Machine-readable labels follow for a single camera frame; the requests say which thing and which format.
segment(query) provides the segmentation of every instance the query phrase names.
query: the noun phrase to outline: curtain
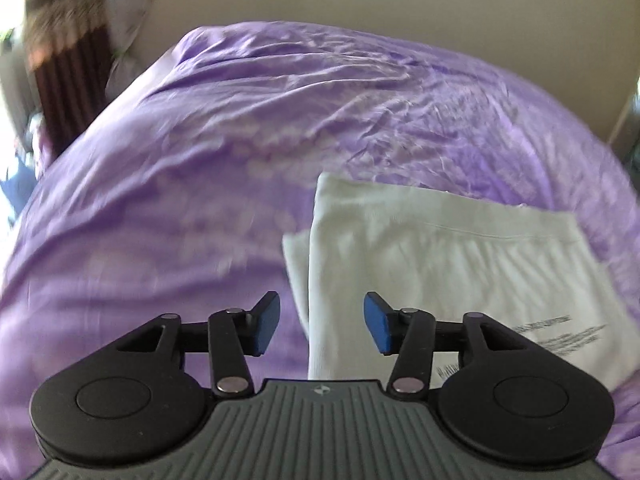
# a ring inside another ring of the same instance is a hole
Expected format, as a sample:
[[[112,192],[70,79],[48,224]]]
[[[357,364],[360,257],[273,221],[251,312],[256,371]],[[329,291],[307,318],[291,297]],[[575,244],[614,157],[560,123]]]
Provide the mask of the curtain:
[[[26,0],[24,44],[54,156],[104,110],[112,53],[104,0]]]

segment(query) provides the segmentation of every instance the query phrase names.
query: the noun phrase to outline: ribbed plastic surface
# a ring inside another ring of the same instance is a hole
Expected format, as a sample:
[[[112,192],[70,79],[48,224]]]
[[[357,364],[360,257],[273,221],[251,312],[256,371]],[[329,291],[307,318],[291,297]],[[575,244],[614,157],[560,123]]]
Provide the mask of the ribbed plastic surface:
[[[152,462],[90,470],[49,462],[38,480],[610,480],[595,462],[548,472],[501,468],[449,441],[422,405],[377,383],[269,381],[222,402],[196,438]]]

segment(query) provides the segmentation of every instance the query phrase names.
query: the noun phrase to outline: bed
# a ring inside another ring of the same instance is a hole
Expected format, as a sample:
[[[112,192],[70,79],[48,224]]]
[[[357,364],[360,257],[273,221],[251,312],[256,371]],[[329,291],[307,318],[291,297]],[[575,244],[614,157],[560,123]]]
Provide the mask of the bed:
[[[302,23],[199,28],[47,171],[0,297],[0,478],[41,462],[28,417],[47,377],[163,312],[202,321],[282,298],[265,377],[304,378],[282,235],[318,175],[575,214],[640,323],[640,210],[610,150],[544,91],[423,44]],[[187,370],[208,382],[205,356]],[[640,474],[640,374],[614,393],[601,463]]]

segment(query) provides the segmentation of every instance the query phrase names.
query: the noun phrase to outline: white cloth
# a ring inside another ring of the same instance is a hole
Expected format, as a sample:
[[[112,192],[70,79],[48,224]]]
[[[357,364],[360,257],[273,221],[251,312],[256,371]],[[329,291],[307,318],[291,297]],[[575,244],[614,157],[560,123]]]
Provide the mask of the white cloth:
[[[311,231],[283,248],[311,380],[386,384],[395,357],[365,325],[370,290],[443,321],[484,312],[609,390],[640,365],[640,333],[569,213],[322,174]],[[456,369],[436,354],[431,387]]]
[[[129,53],[152,0],[105,0],[109,37],[116,59],[111,67],[106,95],[111,102],[143,72]]]

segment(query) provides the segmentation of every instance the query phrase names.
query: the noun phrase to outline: white towel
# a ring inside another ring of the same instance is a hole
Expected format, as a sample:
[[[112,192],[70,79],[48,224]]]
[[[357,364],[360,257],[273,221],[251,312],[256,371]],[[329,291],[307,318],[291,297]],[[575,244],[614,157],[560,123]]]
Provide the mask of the white towel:
[[[311,231],[283,247],[310,380],[386,384],[395,358],[365,325],[370,290],[437,320],[484,312],[609,390],[640,365],[640,333],[569,213],[322,174]],[[456,369],[455,354],[436,354],[431,387]]]

